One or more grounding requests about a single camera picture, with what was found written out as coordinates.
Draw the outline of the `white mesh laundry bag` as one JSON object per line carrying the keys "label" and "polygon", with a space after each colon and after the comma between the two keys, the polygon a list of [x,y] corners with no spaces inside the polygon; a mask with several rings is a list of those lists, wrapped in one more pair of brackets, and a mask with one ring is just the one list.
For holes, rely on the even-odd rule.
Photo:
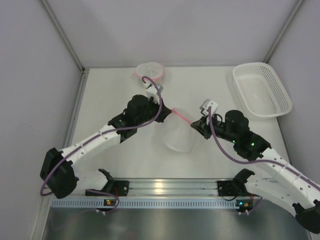
{"label": "white mesh laundry bag", "polygon": [[195,130],[191,124],[194,117],[187,111],[174,107],[165,119],[160,131],[161,140],[166,147],[178,153],[188,153],[195,143]]}
{"label": "white mesh laundry bag", "polygon": [[135,68],[133,76],[137,79],[138,84],[145,88],[147,85],[142,81],[142,77],[151,78],[156,84],[162,84],[165,75],[165,68],[159,62],[146,62]]}

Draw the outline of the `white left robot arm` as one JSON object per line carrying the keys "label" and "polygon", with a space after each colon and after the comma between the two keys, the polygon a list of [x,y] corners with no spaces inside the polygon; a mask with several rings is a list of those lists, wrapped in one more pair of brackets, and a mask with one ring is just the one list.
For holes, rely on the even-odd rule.
{"label": "white left robot arm", "polygon": [[75,190],[109,192],[112,189],[109,172],[99,169],[93,173],[84,173],[84,164],[104,150],[132,137],[141,126],[164,122],[171,112],[162,99],[134,95],[122,113],[93,135],[61,150],[55,147],[48,150],[40,178],[57,199],[63,199]]}

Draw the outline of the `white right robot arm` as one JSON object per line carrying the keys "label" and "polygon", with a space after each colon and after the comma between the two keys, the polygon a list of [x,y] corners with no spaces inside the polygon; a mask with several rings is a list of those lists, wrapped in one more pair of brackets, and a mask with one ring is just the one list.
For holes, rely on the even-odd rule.
{"label": "white right robot arm", "polygon": [[252,132],[241,111],[230,110],[222,118],[208,109],[191,127],[206,140],[213,138],[228,159],[245,167],[232,180],[237,195],[258,195],[286,210],[307,231],[319,234],[319,184]]}

